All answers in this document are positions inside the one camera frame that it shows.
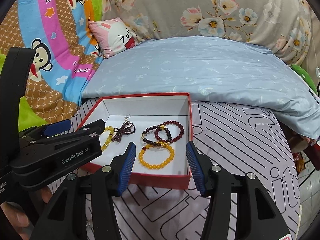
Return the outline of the left hand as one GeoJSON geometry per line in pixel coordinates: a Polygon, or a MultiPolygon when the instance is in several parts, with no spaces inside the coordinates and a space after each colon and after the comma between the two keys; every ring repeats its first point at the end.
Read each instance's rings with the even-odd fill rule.
{"type": "Polygon", "coordinates": [[[24,229],[30,225],[30,221],[27,215],[23,211],[7,202],[1,204],[1,209],[4,212],[7,220],[19,234],[20,238],[28,240],[30,237],[24,229]]]}

